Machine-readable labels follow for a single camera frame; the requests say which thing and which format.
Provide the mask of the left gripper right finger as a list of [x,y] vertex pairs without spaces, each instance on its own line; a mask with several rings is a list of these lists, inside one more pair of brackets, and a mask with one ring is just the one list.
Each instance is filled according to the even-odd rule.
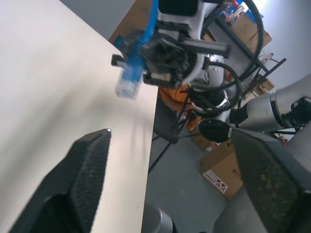
[[234,128],[230,134],[248,196],[269,233],[311,231],[311,174],[277,139]]

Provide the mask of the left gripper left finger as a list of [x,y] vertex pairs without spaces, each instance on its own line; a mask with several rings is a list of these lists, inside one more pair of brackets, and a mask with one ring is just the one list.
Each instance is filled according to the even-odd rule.
[[98,209],[111,130],[77,139],[42,180],[12,233],[89,233]]

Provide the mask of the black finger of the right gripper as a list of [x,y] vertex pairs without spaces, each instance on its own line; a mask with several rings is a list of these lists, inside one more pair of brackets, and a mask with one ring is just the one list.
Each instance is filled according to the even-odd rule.
[[134,30],[130,32],[124,39],[122,52],[140,52],[145,44],[148,43],[148,38],[144,38],[145,31]]
[[111,65],[114,67],[126,67],[126,62],[121,55],[113,54],[111,58]]

